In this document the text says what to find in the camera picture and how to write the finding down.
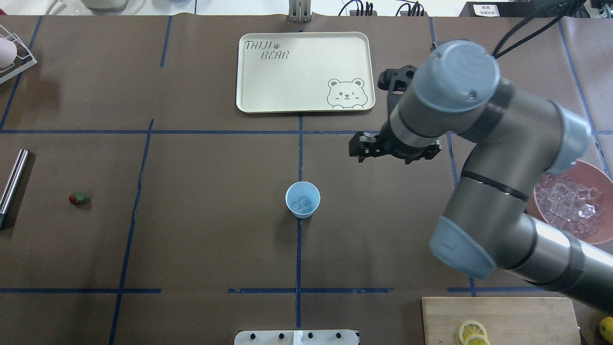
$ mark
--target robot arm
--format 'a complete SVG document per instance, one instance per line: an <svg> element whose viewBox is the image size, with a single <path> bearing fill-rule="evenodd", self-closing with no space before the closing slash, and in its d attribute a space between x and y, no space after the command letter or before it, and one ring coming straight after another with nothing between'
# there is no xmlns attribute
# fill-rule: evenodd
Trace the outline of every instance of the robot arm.
<svg viewBox="0 0 613 345"><path fill-rule="evenodd" d="M485 279L498 267L613 312L613 256L524 214L540 175L563 173L583 155L586 122L502 79L494 58L472 42L448 42L416 71L394 73L412 82L378 135L351 139L350 155L432 159L447 131L477 143L430 241L432 253L471 277ZM390 95L400 79L392 75Z"/></svg>

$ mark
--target lemon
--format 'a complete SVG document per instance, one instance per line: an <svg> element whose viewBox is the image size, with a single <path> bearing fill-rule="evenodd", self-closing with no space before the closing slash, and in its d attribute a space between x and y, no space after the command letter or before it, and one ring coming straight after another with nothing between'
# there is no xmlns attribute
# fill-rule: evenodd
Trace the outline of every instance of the lemon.
<svg viewBox="0 0 613 345"><path fill-rule="evenodd" d="M466 338L463 345L490 345L490 341L485 336L473 334Z"/></svg>
<svg viewBox="0 0 613 345"><path fill-rule="evenodd" d="M600 329L600 335L603 336L604 340L609 344L613 344L613 317L605 317L600 322L598 329Z"/></svg>
<svg viewBox="0 0 613 345"><path fill-rule="evenodd" d="M481 335L483 336L483 338L485 338L485 340L487 340L487 332L485 331L485 327L483 327L482 324L480 324L479 322L475 320L468 320L464 322L460 326L460 329L458 330L458 338L460 339L461 344L465 344L465 341L471 335Z"/></svg>

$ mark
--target bowl of ice cubes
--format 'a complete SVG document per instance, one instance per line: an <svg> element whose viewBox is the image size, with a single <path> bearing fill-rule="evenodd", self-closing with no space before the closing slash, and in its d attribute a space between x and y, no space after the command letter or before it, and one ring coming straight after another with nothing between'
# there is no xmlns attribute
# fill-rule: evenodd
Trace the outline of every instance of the bowl of ice cubes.
<svg viewBox="0 0 613 345"><path fill-rule="evenodd" d="M577 160L561 175L541 176L526 212L589 244L603 244L613 239L613 182Z"/></svg>

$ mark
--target plastic cup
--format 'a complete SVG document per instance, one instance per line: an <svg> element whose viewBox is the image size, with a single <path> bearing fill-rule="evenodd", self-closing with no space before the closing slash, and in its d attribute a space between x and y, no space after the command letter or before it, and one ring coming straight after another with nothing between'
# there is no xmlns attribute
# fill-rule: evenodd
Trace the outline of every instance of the plastic cup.
<svg viewBox="0 0 613 345"><path fill-rule="evenodd" d="M285 193L285 204L292 213L301 219L311 217L319 206L321 196L312 183L300 181L292 184Z"/></svg>
<svg viewBox="0 0 613 345"><path fill-rule="evenodd" d="M12 41L0 37L0 69L9 67L17 57L17 46Z"/></svg>

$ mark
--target blue tape line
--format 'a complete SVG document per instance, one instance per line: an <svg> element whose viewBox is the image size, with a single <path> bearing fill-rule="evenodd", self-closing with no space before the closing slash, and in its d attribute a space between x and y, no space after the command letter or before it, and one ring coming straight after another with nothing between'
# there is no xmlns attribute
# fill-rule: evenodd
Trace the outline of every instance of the blue tape line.
<svg viewBox="0 0 613 345"><path fill-rule="evenodd" d="M300 134L299 131L156 130L153 134Z"/></svg>
<svg viewBox="0 0 613 345"><path fill-rule="evenodd" d="M147 134L131 130L0 130L0 134Z"/></svg>
<svg viewBox="0 0 613 345"><path fill-rule="evenodd" d="M147 134L145 130L0 130L0 134ZM344 135L357 131L302 131L303 135ZM379 134L379 131L368 131ZM300 131L154 130L152 134L300 134Z"/></svg>
<svg viewBox="0 0 613 345"><path fill-rule="evenodd" d="M39 289L4 288L0 293L117 293L117 289Z"/></svg>
<svg viewBox="0 0 613 345"><path fill-rule="evenodd" d="M123 289L123 293L160 294L162 289Z"/></svg>
<svg viewBox="0 0 613 345"><path fill-rule="evenodd" d="M139 207L140 192L143 187L143 174L145 172L145 163L147 162L147 155L149 154L149 143L151 142L151 129L153 127L153 120L149 123L149 129L147 131L147 141L145 141L145 151L143 153L143 160L140 164L139 183L136 188L136 196L134 197L134 208L132 209L132 220L130 221L130 231L128 233L128 242L126 244L126 253L123 257L123 266L121 268L121 279L119 283L119 289L117 292L117 300L115 302L115 313L113 314L113 324L111 326L111 334L109 337L109 345L115 342L115 332L117 330L117 320L119 319L119 310L121 307L121 295L123 294L123 287L126 282L126 273L128 271L128 260L130 258L130 249L132 247L132 237L134 235L134 225L136 223L136 211Z"/></svg>
<svg viewBox="0 0 613 345"><path fill-rule="evenodd" d="M392 287L350 287L350 288L312 288L301 287L300 293L389 293ZM248 293L296 293L294 288L254 288L254 289L228 289L231 295L244 295Z"/></svg>
<svg viewBox="0 0 613 345"><path fill-rule="evenodd" d="M392 287L361 287L361 288L303 288L302 293L389 293L394 291Z"/></svg>
<svg viewBox="0 0 613 345"><path fill-rule="evenodd" d="M119 289L1 288L0 293L117 293ZM162 293L162 289L126 289L123 293Z"/></svg>
<svg viewBox="0 0 613 345"><path fill-rule="evenodd" d="M302 114L298 116L298 181L302 181Z"/></svg>
<svg viewBox="0 0 613 345"><path fill-rule="evenodd" d="M454 149L451 142L451 132L447 132L447 149L449 150L449 160L451 161L451 174L454 177L454 185L458 186L458 172L455 168Z"/></svg>
<svg viewBox="0 0 613 345"><path fill-rule="evenodd" d="M42 23L42 16L39 16L38 21L36 22L36 27L34 28L34 33L32 34L32 38L30 39L30 44L28 45L28 49L32 50L34 46L34 41L36 40L36 36L38 35L38 30L40 28L40 24ZM0 120L0 130L4 128L4 123L6 122L6 118L9 116L10 106L13 104L13 99L15 97L15 93L17 92L17 87L19 86L19 81L21 80L22 73L19 73L17 78L15 79L15 85L13 85L13 90L10 92L9 101L6 104L6 108L4 109L4 115L2 116L2 120Z"/></svg>
<svg viewBox="0 0 613 345"><path fill-rule="evenodd" d="M450 287L447 289L449 293L465 293L465 292L541 292L543 289L539 287Z"/></svg>
<svg viewBox="0 0 613 345"><path fill-rule="evenodd" d="M432 38L432 42L436 42L436 35L434 34L434 21L432 17L428 17L430 20L430 38Z"/></svg>
<svg viewBox="0 0 613 345"><path fill-rule="evenodd" d="M298 219L297 222L298 232L296 236L296 329L300 330L302 329L302 219Z"/></svg>
<svg viewBox="0 0 613 345"><path fill-rule="evenodd" d="M474 287L474 279L469 277L468 283L470 284L470 295L472 297L477 297L477 289Z"/></svg>
<svg viewBox="0 0 613 345"><path fill-rule="evenodd" d="M353 135L355 134L357 131L302 131L302 134L309 134L309 135L331 135L331 134L350 134ZM379 131L365 131L371 134L379 134Z"/></svg>
<svg viewBox="0 0 613 345"><path fill-rule="evenodd" d="M590 128L592 129L592 135L594 136L594 140L596 142L596 148L598 149L598 154L600 155L600 160L603 163L604 172L611 178L611 174L609 172L609 166L607 165L607 161L604 157L602 146L600 146L600 140L598 139L598 135L596 134L596 128L594 127L594 121L592 119L592 113L590 113L590 109L587 107L587 102L585 101L585 95L583 93L583 88L581 87L581 83L579 83L579 78L577 76L577 71L575 70L573 59L571 58L571 52L568 49L568 44L566 43L566 35L564 34L564 28L562 27L562 22L558 22L558 28L560 29L560 35L562 36L562 46L564 46L564 52L566 53L566 59L568 60L568 64L570 65L571 72L573 73L573 79L575 81L575 85L577 85L577 90L579 91L579 98L581 99L581 104L583 105L583 109L585 114L587 115L587 121L590 124Z"/></svg>
<svg viewBox="0 0 613 345"><path fill-rule="evenodd" d="M166 26L166 38L164 39L164 50L162 51L162 60L159 63L160 68L164 68L166 62L166 50L168 49L168 38L170 37L170 26L172 24L172 16L168 16L168 26Z"/></svg>
<svg viewBox="0 0 613 345"><path fill-rule="evenodd" d="M255 289L228 289L229 294L246 294L246 293L296 293L294 288L255 288Z"/></svg>

